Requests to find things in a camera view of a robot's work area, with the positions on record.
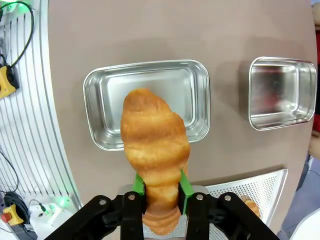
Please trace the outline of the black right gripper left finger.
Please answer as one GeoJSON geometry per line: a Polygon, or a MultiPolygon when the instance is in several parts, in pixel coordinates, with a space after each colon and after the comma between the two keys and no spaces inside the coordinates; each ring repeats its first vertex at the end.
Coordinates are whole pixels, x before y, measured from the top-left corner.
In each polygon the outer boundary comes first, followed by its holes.
{"type": "Polygon", "coordinates": [[[135,176],[132,190],[114,199],[97,195],[53,231],[47,240],[102,240],[120,227],[121,240],[143,240],[145,184],[135,176]]]}

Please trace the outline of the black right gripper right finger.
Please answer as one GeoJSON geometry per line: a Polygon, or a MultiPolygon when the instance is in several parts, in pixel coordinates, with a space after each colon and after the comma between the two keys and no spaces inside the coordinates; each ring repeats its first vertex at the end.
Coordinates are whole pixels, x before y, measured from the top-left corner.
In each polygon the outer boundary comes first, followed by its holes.
{"type": "Polygon", "coordinates": [[[214,225],[229,240],[277,240],[278,237],[235,193],[218,198],[195,192],[185,172],[178,185],[178,208],[187,216],[187,240],[208,240],[214,225]]]}

